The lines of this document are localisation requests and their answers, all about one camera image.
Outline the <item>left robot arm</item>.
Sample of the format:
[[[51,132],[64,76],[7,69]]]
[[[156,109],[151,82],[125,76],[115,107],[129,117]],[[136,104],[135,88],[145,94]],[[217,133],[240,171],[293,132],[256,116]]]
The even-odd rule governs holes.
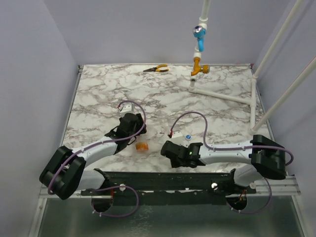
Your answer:
[[[40,174],[39,181],[50,189],[50,194],[62,200],[69,198],[75,191],[96,190],[103,185],[106,175],[97,169],[85,168],[102,158],[119,153],[133,137],[146,132],[140,113],[126,113],[119,119],[118,126],[95,143],[73,149],[59,147]]]

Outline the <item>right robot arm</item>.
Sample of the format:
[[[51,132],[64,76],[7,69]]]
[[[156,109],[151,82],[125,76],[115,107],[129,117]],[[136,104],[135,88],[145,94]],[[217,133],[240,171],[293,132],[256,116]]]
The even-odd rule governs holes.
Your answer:
[[[249,141],[232,145],[191,143],[185,147],[166,141],[160,154],[170,159],[173,168],[242,163],[243,167],[232,171],[233,183],[240,187],[262,178],[286,178],[285,148],[263,135],[254,135]]]

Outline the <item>orange label tea bottle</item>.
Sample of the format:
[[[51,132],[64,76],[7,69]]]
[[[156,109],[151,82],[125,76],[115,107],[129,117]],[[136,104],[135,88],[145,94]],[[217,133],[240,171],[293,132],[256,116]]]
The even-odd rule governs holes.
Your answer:
[[[149,150],[147,142],[137,142],[135,148],[137,152],[147,152]]]

